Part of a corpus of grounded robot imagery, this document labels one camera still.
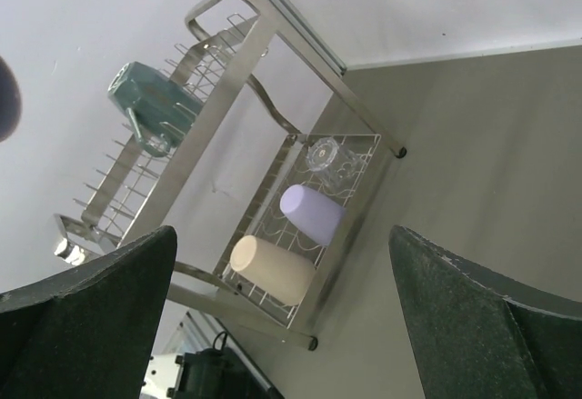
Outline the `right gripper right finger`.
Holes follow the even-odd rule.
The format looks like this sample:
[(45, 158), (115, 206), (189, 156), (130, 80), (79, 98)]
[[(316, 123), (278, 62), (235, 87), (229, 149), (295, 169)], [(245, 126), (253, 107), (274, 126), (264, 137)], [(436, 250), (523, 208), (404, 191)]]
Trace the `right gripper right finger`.
[(427, 398), (578, 398), (581, 304), (522, 284), (400, 225), (397, 294)]

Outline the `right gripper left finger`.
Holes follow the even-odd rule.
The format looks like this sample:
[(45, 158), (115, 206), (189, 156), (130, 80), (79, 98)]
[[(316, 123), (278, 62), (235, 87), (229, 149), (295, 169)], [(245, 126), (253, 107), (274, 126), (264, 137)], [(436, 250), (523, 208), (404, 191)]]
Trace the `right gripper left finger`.
[(4, 398), (137, 398), (176, 260), (162, 226), (1, 295)]

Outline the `lavender plastic cup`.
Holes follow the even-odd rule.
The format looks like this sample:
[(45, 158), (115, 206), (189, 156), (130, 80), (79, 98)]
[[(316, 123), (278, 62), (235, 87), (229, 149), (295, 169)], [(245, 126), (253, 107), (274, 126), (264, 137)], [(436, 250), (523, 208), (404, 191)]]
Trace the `lavender plastic cup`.
[(279, 200), (283, 215), (316, 244), (329, 246), (346, 209), (305, 185), (291, 185)]

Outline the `beige plastic cup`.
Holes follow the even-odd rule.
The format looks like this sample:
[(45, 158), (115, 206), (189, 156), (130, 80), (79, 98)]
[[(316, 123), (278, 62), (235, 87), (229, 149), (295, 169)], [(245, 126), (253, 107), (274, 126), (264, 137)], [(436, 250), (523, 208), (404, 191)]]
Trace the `beige plastic cup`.
[(234, 246), (229, 264), (246, 280), (280, 303), (299, 305), (311, 285), (316, 268), (305, 257), (254, 235)]

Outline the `clear glass cup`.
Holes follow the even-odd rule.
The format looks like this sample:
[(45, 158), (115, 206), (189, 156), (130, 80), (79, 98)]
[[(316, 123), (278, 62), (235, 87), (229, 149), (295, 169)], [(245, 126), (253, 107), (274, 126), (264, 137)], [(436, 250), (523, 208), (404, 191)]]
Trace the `clear glass cup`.
[(306, 165), (330, 191), (339, 194), (353, 186), (365, 167), (365, 160), (329, 136), (309, 146)]

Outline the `teal ceramic mug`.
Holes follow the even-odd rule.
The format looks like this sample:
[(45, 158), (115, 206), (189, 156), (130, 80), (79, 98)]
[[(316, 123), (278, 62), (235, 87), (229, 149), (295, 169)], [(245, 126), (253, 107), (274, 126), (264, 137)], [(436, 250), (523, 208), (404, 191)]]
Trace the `teal ceramic mug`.
[(137, 143), (156, 158), (180, 146), (204, 103), (149, 65), (125, 64), (107, 89)]

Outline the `pink mug lavender inside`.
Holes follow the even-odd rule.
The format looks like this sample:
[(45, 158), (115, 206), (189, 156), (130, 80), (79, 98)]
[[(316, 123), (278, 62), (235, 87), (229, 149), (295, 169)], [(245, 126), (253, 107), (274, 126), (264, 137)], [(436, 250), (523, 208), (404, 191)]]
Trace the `pink mug lavender inside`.
[(15, 73), (0, 58), (0, 141), (9, 139), (20, 124), (22, 117), (22, 96)]

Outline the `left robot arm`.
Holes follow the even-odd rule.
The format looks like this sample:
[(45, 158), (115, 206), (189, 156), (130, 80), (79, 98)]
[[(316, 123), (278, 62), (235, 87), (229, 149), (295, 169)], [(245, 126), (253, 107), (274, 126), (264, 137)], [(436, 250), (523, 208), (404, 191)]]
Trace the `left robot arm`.
[(151, 355), (142, 398), (281, 398), (236, 341), (221, 332), (211, 346), (193, 353)]

